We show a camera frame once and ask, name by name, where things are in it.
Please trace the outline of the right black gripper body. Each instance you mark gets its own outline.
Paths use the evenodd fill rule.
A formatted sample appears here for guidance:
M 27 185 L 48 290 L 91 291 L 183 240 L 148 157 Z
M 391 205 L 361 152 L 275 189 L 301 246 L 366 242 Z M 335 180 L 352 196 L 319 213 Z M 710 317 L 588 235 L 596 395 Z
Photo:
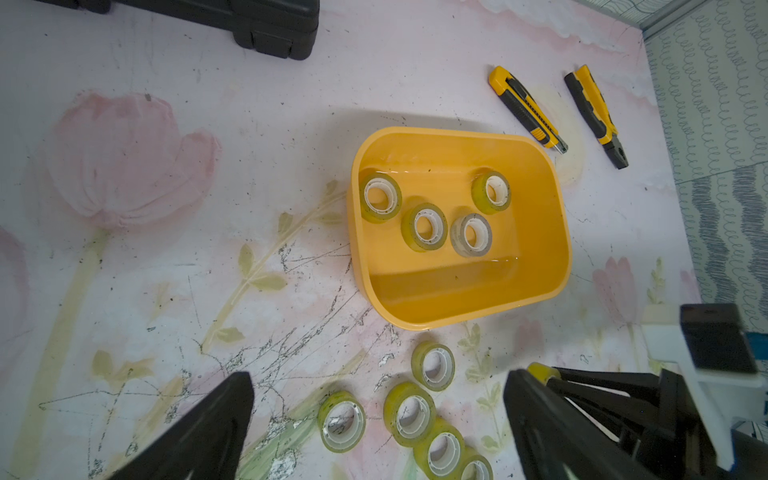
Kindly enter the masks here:
M 717 466 L 715 451 L 683 377 L 558 369 L 545 387 L 593 423 L 652 479 L 764 479 L 767 446 L 732 431 L 736 464 Z

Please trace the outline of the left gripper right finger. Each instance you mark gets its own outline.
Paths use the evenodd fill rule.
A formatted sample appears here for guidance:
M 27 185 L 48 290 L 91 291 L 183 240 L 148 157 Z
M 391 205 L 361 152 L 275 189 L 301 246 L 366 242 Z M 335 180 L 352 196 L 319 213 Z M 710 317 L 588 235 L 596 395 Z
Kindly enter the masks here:
M 527 479 L 654 477 L 528 371 L 508 373 L 503 401 Z

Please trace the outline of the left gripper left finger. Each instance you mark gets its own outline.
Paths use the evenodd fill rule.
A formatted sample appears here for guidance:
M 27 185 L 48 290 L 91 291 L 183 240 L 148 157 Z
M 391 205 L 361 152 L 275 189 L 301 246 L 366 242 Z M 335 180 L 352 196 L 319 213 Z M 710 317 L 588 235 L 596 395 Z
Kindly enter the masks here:
M 247 372 L 229 375 L 114 479 L 233 479 L 254 404 Z

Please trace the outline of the clear grey tape roll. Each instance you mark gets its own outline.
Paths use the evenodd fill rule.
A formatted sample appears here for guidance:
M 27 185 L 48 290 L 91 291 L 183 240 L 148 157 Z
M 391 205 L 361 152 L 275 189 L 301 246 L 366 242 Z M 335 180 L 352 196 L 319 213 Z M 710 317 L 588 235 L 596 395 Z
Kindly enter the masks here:
M 489 222 L 475 213 L 457 219 L 451 226 L 450 238 L 454 250 L 463 257 L 485 256 L 493 241 Z

